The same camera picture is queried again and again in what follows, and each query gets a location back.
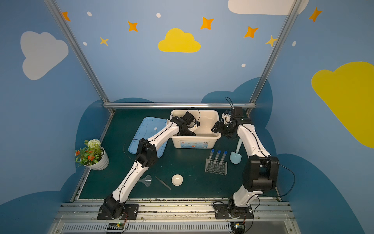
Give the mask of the clear test tube rack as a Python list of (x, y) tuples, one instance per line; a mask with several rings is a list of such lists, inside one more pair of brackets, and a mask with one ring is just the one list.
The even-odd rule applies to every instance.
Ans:
[(213, 160), (206, 159), (205, 172), (225, 176), (228, 173), (228, 163), (224, 161), (222, 164), (220, 162), (214, 164)]

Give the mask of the white ceramic mortar bowl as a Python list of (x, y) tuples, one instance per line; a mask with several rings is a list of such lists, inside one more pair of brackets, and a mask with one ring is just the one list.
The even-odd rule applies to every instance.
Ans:
[(181, 175), (179, 175), (179, 174), (175, 174), (175, 175), (172, 177), (172, 179), (171, 179), (172, 184), (173, 184), (174, 186), (180, 186), (180, 185), (182, 185), (183, 180), (184, 180), (184, 178), (183, 178)]

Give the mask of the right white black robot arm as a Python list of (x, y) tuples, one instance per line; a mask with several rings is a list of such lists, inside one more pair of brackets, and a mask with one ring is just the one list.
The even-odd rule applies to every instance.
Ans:
[(272, 157), (261, 143), (255, 126), (243, 115), (243, 108), (231, 107), (221, 121), (211, 129), (228, 138), (239, 137), (248, 159), (242, 173), (242, 186), (234, 193), (228, 204), (228, 213), (232, 216), (242, 215), (249, 210), (251, 202), (263, 193), (276, 187), (279, 171), (279, 160)]

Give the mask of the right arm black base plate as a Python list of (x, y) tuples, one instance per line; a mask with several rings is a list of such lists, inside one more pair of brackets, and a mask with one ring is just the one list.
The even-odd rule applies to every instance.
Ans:
[(251, 206), (238, 207), (231, 200), (228, 203), (213, 202), (212, 207), (216, 219), (251, 219), (254, 217)]

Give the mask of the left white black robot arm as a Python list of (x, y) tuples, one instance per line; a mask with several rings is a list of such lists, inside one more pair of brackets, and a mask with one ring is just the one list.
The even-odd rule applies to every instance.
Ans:
[(125, 203), (141, 176), (158, 160), (157, 150), (172, 136), (196, 136), (195, 130), (200, 126), (199, 120), (186, 112), (182, 117), (172, 116), (166, 127), (155, 135), (139, 140), (134, 163), (121, 184), (104, 199), (97, 219), (120, 220), (126, 214)]

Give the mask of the test tube blue cap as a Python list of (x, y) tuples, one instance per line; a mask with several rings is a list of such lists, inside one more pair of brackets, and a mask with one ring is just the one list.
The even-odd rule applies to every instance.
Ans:
[(217, 153), (216, 153), (215, 159), (214, 159), (214, 161), (213, 161), (213, 164), (214, 164), (214, 165), (217, 163), (220, 154), (221, 154), (221, 150), (218, 150)]
[(206, 161), (207, 161), (207, 163), (210, 163), (210, 161), (211, 161), (211, 159), (212, 159), (212, 156), (213, 156), (213, 154), (214, 154), (214, 149), (211, 149), (211, 151), (210, 151), (210, 154), (209, 154), (209, 157), (208, 157), (208, 159), (206, 160)]
[(227, 151), (224, 151), (223, 156), (222, 156), (222, 158), (221, 158), (221, 160), (220, 160), (220, 163), (219, 163), (220, 166), (223, 165), (223, 163), (224, 163), (224, 159), (225, 159), (227, 153), (228, 153)]

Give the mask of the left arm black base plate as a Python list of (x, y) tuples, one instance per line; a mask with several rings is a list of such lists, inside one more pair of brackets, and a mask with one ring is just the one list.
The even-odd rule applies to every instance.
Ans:
[(137, 218), (138, 204), (118, 204), (110, 206), (103, 204), (99, 208), (98, 220), (135, 220)]

